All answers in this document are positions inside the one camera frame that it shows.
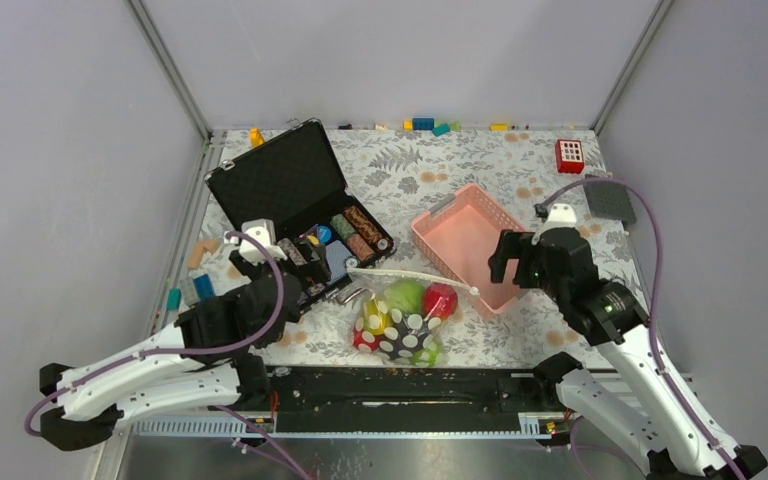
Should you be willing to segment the red toy pomegranate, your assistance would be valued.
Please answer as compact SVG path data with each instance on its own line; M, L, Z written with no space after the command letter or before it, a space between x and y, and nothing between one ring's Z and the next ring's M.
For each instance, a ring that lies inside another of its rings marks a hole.
M422 298L424 316L447 320L456 312L458 302L458 293L452 286L432 283L425 289Z

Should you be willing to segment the yellow toy star fruit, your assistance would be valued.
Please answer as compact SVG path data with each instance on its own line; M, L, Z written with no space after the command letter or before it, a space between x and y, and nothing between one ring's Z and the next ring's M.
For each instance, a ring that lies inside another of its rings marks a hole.
M364 328L373 335L382 335L392 326L388 304L381 299L371 298L363 305Z

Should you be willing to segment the green toy apple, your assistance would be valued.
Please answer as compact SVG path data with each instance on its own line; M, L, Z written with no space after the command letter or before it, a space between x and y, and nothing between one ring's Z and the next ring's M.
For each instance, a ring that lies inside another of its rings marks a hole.
M438 340L433 340L428 347L417 351L411 357L411 364L421 368L434 367L440 361L442 354L442 343Z

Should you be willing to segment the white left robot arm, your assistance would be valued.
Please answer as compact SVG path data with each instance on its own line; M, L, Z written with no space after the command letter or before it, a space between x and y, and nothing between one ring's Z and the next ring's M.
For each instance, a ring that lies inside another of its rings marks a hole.
M272 221L225 232L233 264L248 283L197 302L147 339L83 367L50 363L39 371L44 398L27 414L27 434L61 451L109 440L144 418L198 407L269 401L264 362L252 355L302 315L302 299L331 278L326 247L302 235L279 239Z

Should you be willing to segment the green toy cabbage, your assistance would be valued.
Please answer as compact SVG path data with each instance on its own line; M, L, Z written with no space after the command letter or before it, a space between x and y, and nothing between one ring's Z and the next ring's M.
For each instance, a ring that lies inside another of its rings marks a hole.
M391 309L407 314L419 314L422 312L425 290L426 287L417 280L400 279L385 289L384 299Z

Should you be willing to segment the clear zip top bag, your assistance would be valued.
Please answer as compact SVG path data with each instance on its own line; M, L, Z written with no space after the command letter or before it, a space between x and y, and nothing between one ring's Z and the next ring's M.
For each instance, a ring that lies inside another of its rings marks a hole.
M358 284L350 295L359 302L353 347L396 365L441 365L442 329L463 298L480 294L473 285L416 271L349 267L347 273Z

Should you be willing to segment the purple toy eggplant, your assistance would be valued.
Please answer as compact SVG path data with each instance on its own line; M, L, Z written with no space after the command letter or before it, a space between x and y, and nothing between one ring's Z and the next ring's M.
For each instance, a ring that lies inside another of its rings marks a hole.
M439 318L402 313L397 309L392 309L390 314L392 326L380 336L378 348L380 355L388 360L411 364L411 357L417 351L428 347L433 340L441 342L438 330L443 321Z

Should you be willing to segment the red toy tomato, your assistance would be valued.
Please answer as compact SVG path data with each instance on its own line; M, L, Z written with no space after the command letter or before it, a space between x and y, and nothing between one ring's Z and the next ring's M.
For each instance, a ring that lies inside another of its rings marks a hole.
M372 353L379 348L379 344L380 338L365 329L356 330L353 334L352 345L361 352Z

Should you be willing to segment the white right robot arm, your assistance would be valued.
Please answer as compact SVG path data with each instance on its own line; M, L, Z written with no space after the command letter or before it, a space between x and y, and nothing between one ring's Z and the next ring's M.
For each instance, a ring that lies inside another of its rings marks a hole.
M490 278L501 283L509 264L522 289L539 289L565 323L622 377L641 407L605 390L581 362L558 353L534 369L535 402L564 406L618 446L648 479L751 479L768 466L756 446L740 444L709 414L674 370L654 321L623 284L602 277L574 210L554 204L534 233L501 231L489 257Z

